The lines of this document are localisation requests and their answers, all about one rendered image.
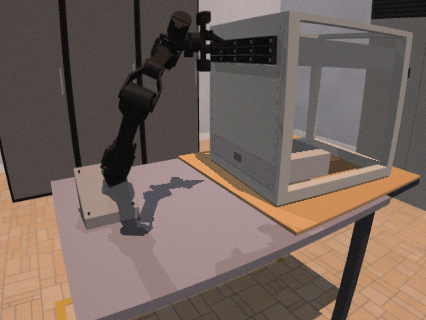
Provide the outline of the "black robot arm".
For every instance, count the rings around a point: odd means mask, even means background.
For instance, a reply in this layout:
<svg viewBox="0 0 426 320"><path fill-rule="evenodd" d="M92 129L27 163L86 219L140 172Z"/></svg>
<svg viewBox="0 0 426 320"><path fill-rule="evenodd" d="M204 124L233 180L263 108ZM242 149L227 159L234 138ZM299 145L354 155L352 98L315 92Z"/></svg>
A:
<svg viewBox="0 0 426 320"><path fill-rule="evenodd" d="M149 112L153 111L156 101L158 101L158 97L160 97L162 92L161 76L165 69L171 70L172 67L175 67L181 52L184 50L185 36L191 22L192 19L188 13L175 11L172 14L167 33L161 33L159 38L156 38L151 50L151 58L146 58L142 67L128 75L119 92L118 108L123 114L123 118L117 136L118 142L116 142L116 137L112 145L105 149L100 166L108 186L110 185L109 187L127 181L124 178L127 178L136 157L134 156L136 143L133 140L139 122L146 120ZM162 41L161 43L160 40ZM179 54L177 51L180 51ZM132 82L142 74L157 80L158 94ZM128 86L127 84L130 85Z"/></svg>

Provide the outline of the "grey open rack frame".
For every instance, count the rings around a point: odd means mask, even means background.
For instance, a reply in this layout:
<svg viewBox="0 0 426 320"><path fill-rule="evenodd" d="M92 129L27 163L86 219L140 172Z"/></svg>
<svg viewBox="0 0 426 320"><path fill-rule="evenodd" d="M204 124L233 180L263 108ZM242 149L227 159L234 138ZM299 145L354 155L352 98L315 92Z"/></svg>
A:
<svg viewBox="0 0 426 320"><path fill-rule="evenodd" d="M300 22L367 33L301 33ZM276 207L391 175L412 32L295 11L210 26L210 30L225 40L277 36L276 65L211 62L213 162ZM392 37L397 38L397 47L324 40L330 37ZM293 139L298 66L311 66L311 76L306 137ZM316 138L322 67L394 71L380 161ZM289 185L328 175L331 155L363 168Z"/></svg>

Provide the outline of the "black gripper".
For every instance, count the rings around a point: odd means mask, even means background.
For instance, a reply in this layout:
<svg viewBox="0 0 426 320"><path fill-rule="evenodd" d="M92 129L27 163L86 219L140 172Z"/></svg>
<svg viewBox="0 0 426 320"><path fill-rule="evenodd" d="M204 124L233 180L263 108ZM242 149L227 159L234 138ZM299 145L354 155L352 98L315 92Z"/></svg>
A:
<svg viewBox="0 0 426 320"><path fill-rule="evenodd" d="M211 70L211 61L206 59L206 54L213 53L214 49L228 44L228 41L215 35L213 30L206 30L206 24L209 24L210 21L210 11L201 11L197 13L196 25L200 26L200 33L187 32L185 36L185 47L183 51L200 51L200 59L196 59L196 67L198 71L202 72L210 72ZM206 45L206 40L221 43Z"/></svg>

